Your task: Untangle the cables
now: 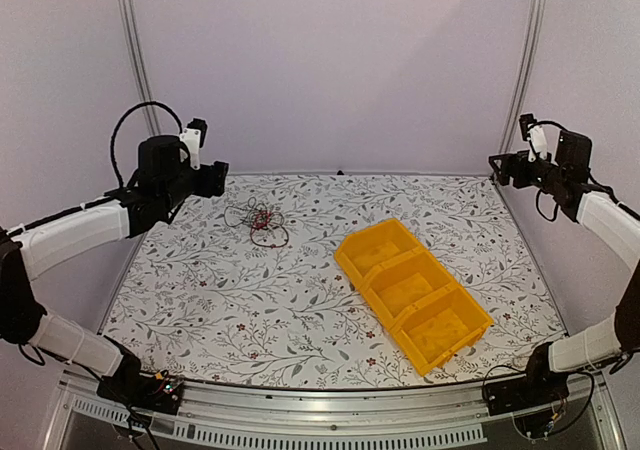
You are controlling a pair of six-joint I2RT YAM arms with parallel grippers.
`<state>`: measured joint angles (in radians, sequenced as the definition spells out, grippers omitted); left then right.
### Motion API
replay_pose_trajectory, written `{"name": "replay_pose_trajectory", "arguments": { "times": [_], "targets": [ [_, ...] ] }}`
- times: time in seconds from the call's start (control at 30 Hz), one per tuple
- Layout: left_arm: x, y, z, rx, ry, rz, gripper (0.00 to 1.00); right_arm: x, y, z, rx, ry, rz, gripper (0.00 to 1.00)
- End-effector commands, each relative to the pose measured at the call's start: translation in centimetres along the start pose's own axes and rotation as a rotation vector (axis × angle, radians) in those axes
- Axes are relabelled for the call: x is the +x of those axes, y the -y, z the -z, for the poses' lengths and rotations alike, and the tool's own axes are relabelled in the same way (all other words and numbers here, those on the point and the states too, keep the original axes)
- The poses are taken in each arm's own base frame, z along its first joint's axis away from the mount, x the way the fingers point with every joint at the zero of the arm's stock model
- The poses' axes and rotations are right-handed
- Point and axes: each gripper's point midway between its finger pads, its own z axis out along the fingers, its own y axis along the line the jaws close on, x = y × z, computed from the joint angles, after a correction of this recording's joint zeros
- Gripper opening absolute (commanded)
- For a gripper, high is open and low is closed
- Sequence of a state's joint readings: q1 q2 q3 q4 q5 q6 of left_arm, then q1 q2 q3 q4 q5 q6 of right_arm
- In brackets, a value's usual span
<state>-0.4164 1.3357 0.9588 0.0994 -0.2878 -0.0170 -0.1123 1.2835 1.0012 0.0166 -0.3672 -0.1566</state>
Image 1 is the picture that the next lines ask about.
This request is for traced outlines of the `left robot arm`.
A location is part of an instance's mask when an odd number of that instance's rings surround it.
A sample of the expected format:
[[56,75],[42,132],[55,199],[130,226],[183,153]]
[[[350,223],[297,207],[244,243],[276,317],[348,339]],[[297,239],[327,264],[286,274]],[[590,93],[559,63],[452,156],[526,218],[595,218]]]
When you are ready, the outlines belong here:
[[128,404],[148,396],[140,362],[121,345],[92,333],[39,303],[32,283],[54,267],[90,250],[132,239],[156,224],[171,224],[191,196],[220,197],[229,165],[202,163],[207,123],[195,118],[175,134],[152,136],[138,147],[130,179],[116,177],[102,197],[1,232],[1,338],[110,377]]

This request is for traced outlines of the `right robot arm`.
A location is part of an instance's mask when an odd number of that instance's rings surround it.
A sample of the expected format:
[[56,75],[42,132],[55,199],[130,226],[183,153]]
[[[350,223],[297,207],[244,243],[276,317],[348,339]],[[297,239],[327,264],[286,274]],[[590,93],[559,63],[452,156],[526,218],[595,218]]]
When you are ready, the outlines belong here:
[[534,187],[538,197],[549,195],[554,210],[546,221],[563,213],[596,235],[631,271],[610,317],[533,351],[516,392],[524,405],[537,406],[554,392],[556,381],[569,374],[601,362],[611,363],[614,374],[639,353],[639,214],[592,176],[589,137],[532,114],[521,115],[519,126],[528,148],[488,159],[497,183]]

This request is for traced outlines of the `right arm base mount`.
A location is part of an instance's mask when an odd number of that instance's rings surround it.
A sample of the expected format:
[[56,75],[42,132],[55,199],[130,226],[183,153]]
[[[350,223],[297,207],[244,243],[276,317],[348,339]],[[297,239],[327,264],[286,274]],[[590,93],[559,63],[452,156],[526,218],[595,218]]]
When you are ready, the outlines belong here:
[[[482,399],[487,405],[490,416],[551,405],[554,402],[559,403],[558,409],[548,410],[542,417],[529,416],[513,419],[512,423],[517,432],[530,441],[548,439],[571,429],[588,410],[596,389],[596,379],[589,372],[576,370],[556,373],[552,371],[549,364],[551,346],[551,343],[538,346],[530,355],[524,370],[516,370],[514,367],[503,364],[490,368],[481,384]],[[517,377],[489,383],[491,373],[501,368],[514,370]],[[578,413],[566,425],[558,428],[557,422],[566,415],[568,410],[568,378],[574,374],[589,379],[589,394]]]

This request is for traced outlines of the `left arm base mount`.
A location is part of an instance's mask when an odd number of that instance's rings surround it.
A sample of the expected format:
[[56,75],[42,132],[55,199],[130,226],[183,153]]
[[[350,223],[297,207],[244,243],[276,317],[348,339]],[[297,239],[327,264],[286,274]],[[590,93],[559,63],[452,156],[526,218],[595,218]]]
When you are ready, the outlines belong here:
[[123,359],[113,376],[101,378],[97,395],[124,406],[176,415],[184,394],[184,378],[168,370],[146,375],[137,356],[115,340],[107,340],[119,349]]

